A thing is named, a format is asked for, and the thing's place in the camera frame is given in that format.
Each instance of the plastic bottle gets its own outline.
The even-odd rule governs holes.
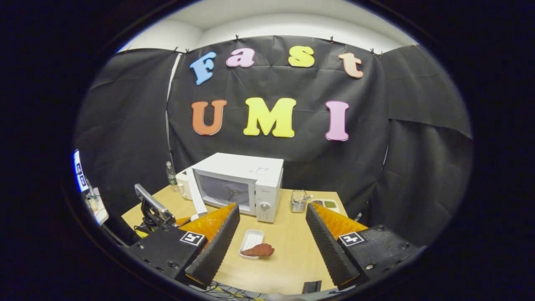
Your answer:
[[[167,161],[165,165],[166,165],[167,179],[169,180],[169,184],[173,186],[175,191],[178,191],[177,178],[175,178],[177,174],[174,172],[173,165],[169,161]]]

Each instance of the blue letter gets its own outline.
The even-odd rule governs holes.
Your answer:
[[[207,69],[213,69],[213,61],[211,58],[215,58],[215,52],[209,52],[200,59],[194,61],[189,67],[193,68],[195,75],[197,76],[197,85],[202,84],[204,81],[212,77],[212,72],[208,72]]]

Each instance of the black backdrop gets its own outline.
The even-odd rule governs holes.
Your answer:
[[[310,46],[314,65],[290,66],[293,46]],[[226,65],[238,48],[255,50],[253,66]],[[196,85],[189,66],[211,51],[217,54],[213,76]],[[361,59],[362,78],[343,69],[338,55],[345,52]],[[216,152],[284,159],[283,188],[336,191],[350,218],[363,213],[364,224],[385,224],[417,245],[429,244],[457,209],[472,160],[468,114],[448,74],[422,47],[377,55],[298,36],[213,44],[181,56],[166,102],[176,55],[160,49],[116,54],[81,109],[75,147],[100,188],[110,213],[106,224],[125,240],[136,239],[120,218],[139,202],[133,185],[141,183],[150,193],[167,185],[164,166],[171,154],[177,171]],[[263,98],[270,110],[280,98],[295,99],[295,136],[243,134],[250,97]],[[227,101],[220,131],[199,135],[192,103],[218,99]],[[325,138],[327,101],[349,104],[347,141]],[[204,123],[212,122],[209,105]]]
[[[290,66],[288,50],[310,46],[312,67]],[[234,49],[253,48],[255,64],[228,67]],[[214,51],[213,75],[196,85],[189,66]],[[361,59],[360,79],[350,77],[338,54]],[[292,138],[246,136],[245,100],[261,97],[271,110],[282,97],[297,101]],[[223,99],[223,125],[212,136],[192,127],[191,104]],[[349,104],[347,141],[325,138],[327,101]],[[416,244],[428,244],[458,207],[471,167],[471,131],[459,92],[422,48],[403,47],[381,56],[358,47],[299,36],[262,36],[196,49],[181,57],[167,107],[174,164],[186,168],[215,152],[285,160],[287,189],[337,191],[348,216],[367,213]],[[385,167],[383,162],[388,148]]]
[[[162,49],[114,55],[80,109],[74,147],[110,215],[105,224],[129,243],[137,236],[121,215],[140,202],[134,185],[156,193],[167,183],[165,106],[177,55]]]

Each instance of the brown food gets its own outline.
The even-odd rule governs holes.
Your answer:
[[[245,256],[270,256],[274,251],[270,244],[259,244],[241,253]]]

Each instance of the microwave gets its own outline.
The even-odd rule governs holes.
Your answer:
[[[176,175],[185,199],[224,207],[274,222],[279,207],[283,159],[216,153]]]

